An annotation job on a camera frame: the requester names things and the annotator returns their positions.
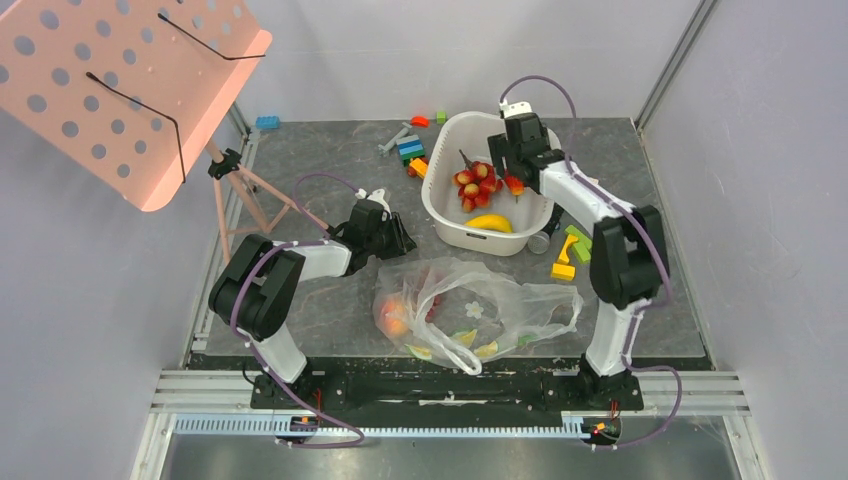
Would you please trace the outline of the yellow fake banana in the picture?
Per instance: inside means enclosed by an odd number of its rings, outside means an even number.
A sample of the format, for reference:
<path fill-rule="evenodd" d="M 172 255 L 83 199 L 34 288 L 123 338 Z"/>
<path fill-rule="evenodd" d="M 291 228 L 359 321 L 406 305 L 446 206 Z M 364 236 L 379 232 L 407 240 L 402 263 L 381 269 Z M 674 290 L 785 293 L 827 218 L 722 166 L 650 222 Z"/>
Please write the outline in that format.
<path fill-rule="evenodd" d="M 484 214 L 476 216 L 468 220 L 465 223 L 465 226 L 506 234 L 512 234 L 514 232 L 511 221 L 505 216 L 498 214 Z"/>

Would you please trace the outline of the dark red grape bunch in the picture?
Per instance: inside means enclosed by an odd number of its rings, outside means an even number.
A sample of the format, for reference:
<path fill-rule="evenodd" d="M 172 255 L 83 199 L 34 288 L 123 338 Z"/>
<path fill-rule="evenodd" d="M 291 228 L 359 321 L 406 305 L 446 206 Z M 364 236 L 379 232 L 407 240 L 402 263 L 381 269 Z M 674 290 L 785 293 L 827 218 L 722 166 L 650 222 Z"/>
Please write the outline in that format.
<path fill-rule="evenodd" d="M 420 304 L 426 304 L 428 306 L 425 314 L 425 322 L 427 324 L 431 324 L 434 321 L 435 310 L 442 302 L 441 295 L 434 293 L 434 289 L 443 278 L 443 274 L 430 269 L 422 275 L 418 282 Z"/>

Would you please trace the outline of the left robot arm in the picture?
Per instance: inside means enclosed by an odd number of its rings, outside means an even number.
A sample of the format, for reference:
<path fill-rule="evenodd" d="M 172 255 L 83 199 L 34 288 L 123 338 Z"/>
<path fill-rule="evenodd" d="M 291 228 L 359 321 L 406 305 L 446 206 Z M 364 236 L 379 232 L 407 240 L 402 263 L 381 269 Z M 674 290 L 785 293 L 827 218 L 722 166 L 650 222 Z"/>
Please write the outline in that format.
<path fill-rule="evenodd" d="M 307 366 L 285 325 L 300 283 L 351 276 L 372 257 L 389 260 L 417 248 L 400 214 L 372 199 L 357 201 L 349 219 L 329 227 L 327 234 L 325 239 L 306 242 L 248 235 L 208 296 L 209 309 L 279 383 L 293 383 Z"/>

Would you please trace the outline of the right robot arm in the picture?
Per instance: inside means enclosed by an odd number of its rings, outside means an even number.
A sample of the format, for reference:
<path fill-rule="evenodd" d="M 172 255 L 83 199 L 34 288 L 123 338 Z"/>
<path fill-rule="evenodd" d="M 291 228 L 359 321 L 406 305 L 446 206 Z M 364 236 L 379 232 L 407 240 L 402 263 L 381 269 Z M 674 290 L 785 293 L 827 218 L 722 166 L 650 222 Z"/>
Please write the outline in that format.
<path fill-rule="evenodd" d="M 631 350 L 647 309 L 670 274 L 662 216 L 637 208 L 594 183 L 531 111 L 505 113 L 505 131 L 488 138 L 500 175 L 509 174 L 562 207 L 590 231 L 590 282 L 599 301 L 592 340 L 578 377 L 589 394 L 627 391 Z"/>

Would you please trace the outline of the red yellow fruit bunch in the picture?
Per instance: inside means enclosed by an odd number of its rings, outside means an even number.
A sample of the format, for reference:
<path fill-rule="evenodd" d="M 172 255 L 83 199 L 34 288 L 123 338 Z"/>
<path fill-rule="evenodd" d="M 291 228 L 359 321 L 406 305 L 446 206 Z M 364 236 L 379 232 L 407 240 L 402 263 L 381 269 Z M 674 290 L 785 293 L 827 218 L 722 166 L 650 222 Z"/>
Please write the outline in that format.
<path fill-rule="evenodd" d="M 471 213 L 489 208 L 495 194 L 503 190 L 503 180 L 496 175 L 493 165 L 472 161 L 462 150 L 459 155 L 464 168 L 453 175 L 452 181 L 457 187 L 462 211 Z"/>

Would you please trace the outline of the red fake pear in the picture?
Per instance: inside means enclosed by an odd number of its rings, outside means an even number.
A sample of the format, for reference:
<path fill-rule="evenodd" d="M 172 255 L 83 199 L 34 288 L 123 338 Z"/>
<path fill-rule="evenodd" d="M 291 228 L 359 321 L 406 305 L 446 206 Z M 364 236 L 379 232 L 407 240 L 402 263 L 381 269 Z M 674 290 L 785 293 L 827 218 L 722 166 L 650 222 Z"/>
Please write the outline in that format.
<path fill-rule="evenodd" d="M 511 174 L 506 174 L 503 178 L 503 182 L 515 201 L 518 201 L 519 197 L 525 192 L 524 183 L 519 178 Z"/>

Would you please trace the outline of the translucent plastic bag with fruits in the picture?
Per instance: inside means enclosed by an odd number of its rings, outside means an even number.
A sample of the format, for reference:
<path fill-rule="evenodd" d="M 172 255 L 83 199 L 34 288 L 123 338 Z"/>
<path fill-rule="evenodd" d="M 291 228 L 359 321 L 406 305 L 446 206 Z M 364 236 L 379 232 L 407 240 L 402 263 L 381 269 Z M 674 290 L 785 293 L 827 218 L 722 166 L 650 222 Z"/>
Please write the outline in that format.
<path fill-rule="evenodd" d="M 434 289 L 442 302 L 434 321 L 427 324 L 428 306 L 420 304 L 418 282 L 430 269 L 444 278 Z M 403 299 L 409 327 L 408 333 L 394 339 L 377 326 L 380 307 L 392 294 Z M 376 327 L 398 350 L 477 376 L 486 362 L 575 332 L 583 306 L 584 300 L 573 286 L 519 283 L 482 262 L 440 257 L 382 267 L 377 274 L 373 315 Z"/>

